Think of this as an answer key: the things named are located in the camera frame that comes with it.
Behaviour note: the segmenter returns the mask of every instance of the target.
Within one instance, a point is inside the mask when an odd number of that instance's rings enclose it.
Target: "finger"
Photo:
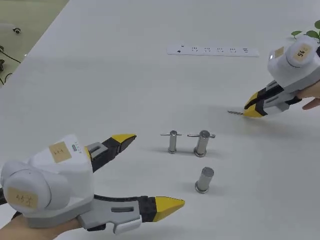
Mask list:
[[[307,103],[302,107],[303,110],[313,109],[320,105],[320,98],[315,98],[311,102]]]
[[[314,94],[314,89],[312,88],[313,86],[309,86],[302,91],[298,92],[296,95],[299,99],[305,99],[305,98],[310,98]]]
[[[320,97],[320,81],[298,92],[297,97],[300,99],[309,97]]]
[[[56,227],[56,229],[61,233],[64,233],[66,231],[73,230],[73,229],[79,229],[79,228],[81,228],[81,225],[77,219],[67,221]]]

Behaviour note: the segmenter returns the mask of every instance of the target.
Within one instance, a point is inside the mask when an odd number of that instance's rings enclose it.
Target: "green plant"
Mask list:
[[[307,35],[311,38],[315,38],[318,40],[318,43],[320,44],[320,20],[316,21],[314,23],[314,27],[319,31],[319,32],[316,32],[314,30],[309,30],[307,31],[304,35]],[[291,33],[291,35],[294,37],[294,39],[296,39],[296,36],[299,35],[300,33],[302,33],[302,31],[293,31]]]

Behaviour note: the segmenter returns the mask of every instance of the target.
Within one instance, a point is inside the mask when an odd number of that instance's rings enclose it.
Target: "metal pin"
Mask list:
[[[236,115],[243,115],[243,112],[238,112],[238,111],[228,111],[229,114],[236,114]]]
[[[200,194],[205,194],[209,190],[209,184],[215,172],[211,167],[204,167],[201,171],[199,180],[195,182],[195,190]]]
[[[177,133],[177,131],[175,131],[175,130],[172,130],[170,133],[164,133],[164,134],[160,134],[160,135],[161,136],[170,136],[168,152],[170,154],[175,154],[177,151],[177,148],[176,148],[177,136],[181,136],[181,134]]]
[[[202,130],[199,134],[188,134],[187,136],[199,138],[198,143],[193,150],[194,154],[199,158],[202,158],[206,155],[206,148],[209,142],[209,138],[214,139],[216,137],[216,135],[210,134],[210,132],[208,132],[207,130]]]

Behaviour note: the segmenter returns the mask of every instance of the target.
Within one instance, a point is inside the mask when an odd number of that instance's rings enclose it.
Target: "floor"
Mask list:
[[[52,21],[67,4],[68,0],[0,0],[0,46],[9,56],[22,61]],[[21,28],[15,34],[12,27]],[[0,79],[13,73],[19,63],[0,54],[5,61]]]

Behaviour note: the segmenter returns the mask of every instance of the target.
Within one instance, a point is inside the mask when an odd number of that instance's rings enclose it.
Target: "plant leaf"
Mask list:
[[[313,30],[307,31],[307,32],[305,33],[305,35],[307,35],[307,36],[309,36],[309,37],[311,37],[311,38],[319,39],[318,33],[317,33],[316,31],[313,31]]]
[[[314,26],[315,26],[316,29],[320,29],[320,20],[316,21],[314,23]]]
[[[302,33],[302,31],[293,31],[291,33],[292,36],[297,36],[298,34]]]

